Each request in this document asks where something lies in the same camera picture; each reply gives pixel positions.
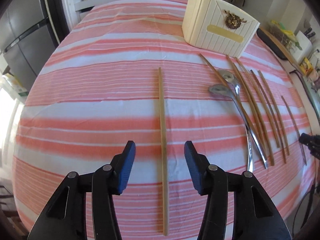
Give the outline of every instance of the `refrigerator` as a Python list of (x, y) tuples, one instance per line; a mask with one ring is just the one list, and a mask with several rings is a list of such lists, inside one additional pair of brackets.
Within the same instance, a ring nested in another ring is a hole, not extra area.
[(11, 0), (0, 19), (0, 51), (30, 90), (69, 29), (61, 0)]

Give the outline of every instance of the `cable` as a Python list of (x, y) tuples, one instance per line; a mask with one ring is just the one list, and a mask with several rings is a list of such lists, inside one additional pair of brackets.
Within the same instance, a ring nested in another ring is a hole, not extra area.
[(304, 200), (305, 197), (311, 192), (311, 190), (309, 190), (307, 193), (305, 193), (305, 195), (303, 196), (302, 200), (300, 201), (299, 206), (298, 206), (298, 209), (297, 209), (297, 211), (296, 211), (296, 213), (295, 213), (295, 215), (294, 215), (293, 224), (292, 224), (292, 234), (291, 234), (291, 235), (292, 235), (292, 238), (294, 237), (294, 223), (295, 223), (295, 221), (296, 221), (296, 216), (297, 216), (297, 214), (298, 214), (299, 208), (300, 208), (303, 200)]
[(313, 202), (313, 195), (315, 194), (315, 190), (316, 190), (316, 182), (314, 181), (314, 183), (312, 184), (311, 189), (310, 189), (308, 206), (307, 206), (306, 213), (304, 215), (304, 219), (303, 219), (303, 222), (302, 222), (300, 229), (304, 226), (304, 224), (307, 222), (307, 220), (309, 218), (310, 210), (311, 210), (312, 202)]

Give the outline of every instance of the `pink and white striped tablecloth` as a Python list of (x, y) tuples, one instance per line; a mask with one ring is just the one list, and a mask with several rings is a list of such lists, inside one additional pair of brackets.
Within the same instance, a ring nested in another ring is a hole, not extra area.
[[(16, 136), (13, 183), (21, 220), (31, 229), (38, 214), (70, 171), (95, 171), (136, 143), (128, 187), (115, 196), (123, 239), (196, 239), (206, 196), (193, 188), (184, 159), (185, 141), (225, 171), (246, 168), (246, 137), (234, 103), (212, 96), (218, 78), (202, 61), (231, 70), (225, 55), (194, 48), (183, 39), (186, 0), (120, 0), (92, 9), (56, 49), (38, 76), (21, 115)], [(279, 106), (289, 141), (284, 164), (266, 113), (254, 89), (273, 147), (276, 165), (263, 168), (254, 153), (255, 176), (286, 217), (315, 175), (300, 145), (284, 96), (300, 129), (310, 125), (287, 73), (254, 36), (243, 53), (245, 67), (266, 77)], [(170, 190), (170, 235), (162, 235), (162, 179), (158, 67), (164, 75)], [(244, 107), (251, 114), (246, 96)], [(233, 226), (229, 195), (227, 238)], [(87, 195), (87, 233), (93, 238), (91, 195)]]

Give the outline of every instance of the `gold label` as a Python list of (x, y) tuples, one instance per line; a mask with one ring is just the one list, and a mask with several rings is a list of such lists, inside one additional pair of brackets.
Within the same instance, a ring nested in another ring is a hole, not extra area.
[(211, 32), (211, 33), (214, 33), (214, 34), (217, 34), (217, 35), (220, 35), (222, 37), (225, 37), (225, 38), (228, 38), (230, 40), (233, 40), (235, 42), (238, 42), (238, 43), (242, 43), (243, 42), (243, 37), (238, 35), (238, 34), (235, 34), (231, 31), (228, 31), (226, 29), (223, 29), (221, 27), (218, 27), (216, 25), (208, 25), (207, 26), (207, 31)]

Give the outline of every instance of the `wooden chopstick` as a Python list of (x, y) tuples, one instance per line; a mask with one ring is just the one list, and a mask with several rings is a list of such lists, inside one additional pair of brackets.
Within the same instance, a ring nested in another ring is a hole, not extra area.
[(295, 60), (295, 58), (291, 55), (291, 53), (286, 49), (286, 47), (275, 37), (273, 36), (270, 32), (268, 32), (266, 29), (263, 27), (259, 27), (260, 30), (262, 30), (265, 35), (267, 35), (273, 42), (274, 44), (281, 50), (281, 52), (285, 55), (285, 57), (288, 59), (290, 64), (301, 74), (303, 75), (302, 71), (300, 70), (298, 62)]
[(271, 116), (271, 114), (270, 114), (270, 112), (269, 112), (269, 109), (268, 109), (268, 107), (267, 107), (267, 105), (266, 105), (266, 103), (265, 103), (265, 101), (264, 101), (264, 99), (263, 99), (263, 97), (262, 97), (262, 94), (261, 94), (259, 88), (257, 87), (256, 83), (254, 82), (254, 80), (253, 80), (252, 77), (250, 76), (249, 72), (247, 71), (247, 69), (246, 69), (246, 68), (244, 67), (244, 65), (242, 64), (242, 62), (241, 62), (238, 58), (236, 58), (236, 60), (237, 60), (237, 62), (239, 63), (239, 65), (242, 67), (242, 69), (244, 70), (244, 72), (245, 72), (245, 74), (247, 75), (247, 77), (249, 78), (250, 82), (251, 82), (252, 85), (253, 85), (254, 90), (257, 92), (257, 95), (258, 95), (258, 97), (259, 97), (259, 100), (261, 101), (262, 106), (263, 106), (263, 108), (264, 108), (264, 110), (266, 111), (266, 114), (267, 114), (267, 116), (268, 116), (268, 119), (269, 119), (269, 122), (270, 122), (270, 125), (271, 125), (271, 129), (272, 129), (272, 132), (273, 132), (273, 135), (274, 135), (274, 137), (275, 137), (275, 139), (276, 139), (276, 145), (277, 145), (278, 148), (280, 148), (280, 143), (279, 143), (278, 135), (277, 135), (277, 132), (276, 132), (276, 127), (275, 127), (275, 124), (273, 123), (272, 116)]
[(165, 124), (165, 104), (163, 78), (161, 68), (159, 73), (159, 113), (161, 131), (161, 157), (162, 157), (162, 208), (163, 208), (163, 235), (169, 234), (169, 183), (168, 183), (168, 163), (167, 163), (167, 138)]
[(233, 70), (234, 70), (234, 72), (236, 74), (236, 77), (241, 82), (242, 86), (244, 87), (244, 91), (246, 93), (246, 96), (247, 96), (247, 99), (248, 99), (248, 102), (249, 102), (249, 105), (250, 105), (250, 109), (251, 109), (254, 121), (255, 121), (255, 123), (257, 125), (258, 133), (256, 134), (256, 136), (258, 136), (260, 138), (260, 141), (263, 141), (262, 128), (261, 128), (261, 125), (260, 125), (260, 121), (259, 121), (259, 118), (258, 118), (257, 111), (256, 111), (256, 109), (255, 109), (255, 107), (253, 105), (253, 102), (252, 102), (252, 98), (251, 98), (251, 95), (250, 95), (250, 92), (249, 92), (249, 87), (248, 87), (247, 83), (245, 82), (245, 80), (243, 79), (243, 76), (241, 75), (239, 70), (236, 68), (236, 65), (231, 61), (231, 59), (230, 59), (230, 57), (228, 55), (227, 55), (227, 59), (231, 63), (231, 66), (232, 66), (232, 68), (233, 68)]
[(281, 117), (279, 108), (278, 108), (278, 106), (277, 106), (276, 100), (275, 100), (275, 98), (273, 97), (273, 94), (272, 94), (272, 92), (271, 92), (271, 90), (270, 90), (270, 87), (269, 87), (266, 79), (264, 78), (262, 72), (261, 72), (260, 70), (258, 70), (258, 72), (259, 72), (259, 74), (260, 74), (260, 76), (261, 76), (261, 78), (262, 78), (262, 81), (263, 81), (264, 85), (266, 86), (266, 88), (267, 88), (267, 90), (268, 90), (268, 93), (269, 93), (269, 95), (270, 95), (270, 98), (271, 98), (271, 100), (272, 100), (272, 103), (273, 103), (273, 105), (275, 106), (275, 110), (276, 110), (276, 112), (277, 112), (278, 119), (279, 119), (279, 121), (280, 121), (281, 129), (282, 129), (282, 133), (283, 133), (283, 136), (284, 136), (284, 143), (285, 143), (285, 147), (286, 147), (286, 149), (287, 149), (287, 155), (290, 155), (290, 152), (289, 152), (289, 144), (288, 144), (288, 139), (287, 139), (287, 134), (285, 133), (284, 124), (283, 124), (282, 117)]
[(201, 58), (204, 59), (204, 61), (207, 63), (207, 65), (216, 73), (216, 75), (218, 76), (220, 82), (221, 82), (223, 85), (229, 87), (227, 81), (221, 76), (221, 74), (219, 73), (219, 71), (217, 71), (217, 70), (214, 68), (214, 66), (212, 66), (212, 64), (211, 64), (202, 54), (199, 54), (199, 55), (200, 55)]
[[(284, 97), (281, 96), (281, 98), (282, 98), (285, 106), (287, 107), (287, 110), (288, 110), (288, 112), (289, 112), (289, 115), (290, 115), (290, 117), (291, 117), (293, 126), (294, 126), (294, 128), (295, 128), (295, 130), (296, 130), (296, 132), (297, 132), (297, 136), (298, 136), (298, 139), (299, 139), (299, 137), (300, 137), (300, 132), (299, 132), (297, 123), (296, 123), (296, 121), (295, 121), (295, 119), (294, 119), (294, 117), (293, 117), (293, 114), (292, 114), (292, 112), (291, 112), (291, 109), (289, 108), (289, 106), (288, 106), (287, 102), (285, 101)], [(301, 150), (302, 150), (301, 153), (302, 153), (303, 162), (304, 162), (305, 165), (307, 165), (307, 158), (306, 158), (306, 153), (305, 153), (305, 151), (304, 151), (303, 145), (300, 144), (300, 147), (301, 147)]]
[[(244, 70), (244, 73), (246, 74), (246, 76), (249, 78), (249, 80), (251, 81), (250, 79), (250, 75), (248, 73), (248, 71), (246, 70), (246, 68), (242, 65), (242, 63), (236, 58), (236, 60), (238, 61), (239, 65), (242, 67), (242, 69)], [(270, 140), (269, 140), (269, 136), (268, 136), (268, 132), (267, 132), (267, 128), (266, 128), (266, 125), (264, 124), (264, 120), (262, 118), (262, 115), (261, 115), (261, 112), (260, 112), (260, 109), (256, 103), (256, 101), (254, 100), (254, 97), (253, 97), (253, 94), (252, 92), (249, 90), (249, 93), (250, 93), (250, 96), (251, 96), (251, 99), (252, 99), (252, 103), (254, 105), (254, 108), (256, 109), (256, 112), (258, 114), (258, 118), (260, 120), (260, 124), (262, 126), (262, 131), (263, 131), (263, 134), (264, 134), (264, 137), (266, 139), (266, 143), (267, 143), (267, 146), (268, 146), (268, 149), (269, 149), (269, 153), (270, 153), (270, 162), (271, 162), (271, 165), (274, 166), (275, 165), (275, 159), (274, 159), (274, 156), (273, 156), (273, 151), (272, 151), (272, 147), (271, 147), (271, 143), (270, 143)]]
[(280, 144), (281, 144), (281, 151), (282, 151), (284, 163), (287, 163), (287, 159), (286, 159), (286, 157), (285, 157), (285, 151), (284, 151), (284, 144), (283, 144), (283, 140), (282, 140), (280, 128), (279, 128), (279, 125), (278, 125), (278, 122), (277, 122), (275, 113), (273, 112), (273, 109), (272, 109), (272, 106), (271, 106), (271, 104), (270, 104), (270, 101), (269, 101), (269, 99), (268, 99), (268, 97), (267, 97), (267, 94), (265, 93), (265, 91), (264, 91), (264, 89), (263, 89), (263, 87), (262, 87), (259, 79), (257, 78), (257, 76), (255, 75), (255, 73), (254, 73), (252, 70), (251, 70), (251, 73), (252, 73), (252, 75), (253, 75), (254, 80), (255, 80), (256, 83), (258, 84), (261, 92), (263, 93), (263, 96), (264, 96), (264, 98), (265, 98), (265, 100), (266, 100), (266, 102), (267, 102), (267, 104), (268, 104), (268, 106), (269, 106), (270, 112), (271, 112), (271, 114), (272, 114), (273, 120), (275, 121), (276, 128), (277, 128), (277, 132), (278, 132), (278, 135), (279, 135)]
[[(203, 58), (203, 59), (205, 60), (205, 62), (207, 63), (207, 65), (216, 73), (216, 75), (218, 76), (218, 78), (219, 78), (219, 80), (221, 81), (221, 83), (222, 83), (223, 85), (225, 85), (225, 86), (228, 86), (228, 83), (226, 82), (226, 80), (225, 80), (225, 79), (221, 76), (221, 74), (215, 69), (215, 67), (212, 66), (212, 64), (211, 64), (202, 54), (199, 54), (199, 55), (201, 56), (201, 58)], [(240, 101), (238, 98), (236, 98), (236, 100), (237, 100), (237, 102), (238, 102), (238, 104), (239, 104), (239, 106), (240, 106), (240, 108), (241, 108), (241, 111), (242, 111), (243, 114), (244, 114), (244, 117), (247, 119), (247, 122), (248, 122), (248, 124), (249, 124), (249, 126), (250, 126), (250, 129), (251, 129), (251, 130), (253, 131), (253, 133), (257, 136), (257, 141), (258, 141), (258, 143), (259, 143), (259, 145), (260, 145), (260, 148), (261, 148), (261, 150), (262, 150), (262, 154), (264, 155), (265, 159), (267, 159), (264, 146), (263, 146), (263, 144), (262, 144), (261, 139), (260, 139), (259, 136), (257, 135), (257, 131), (256, 131), (255, 127), (253, 126), (253, 124), (252, 124), (252, 122), (251, 122), (251, 120), (250, 120), (247, 112), (245, 111), (244, 107), (242, 106), (241, 101)]]

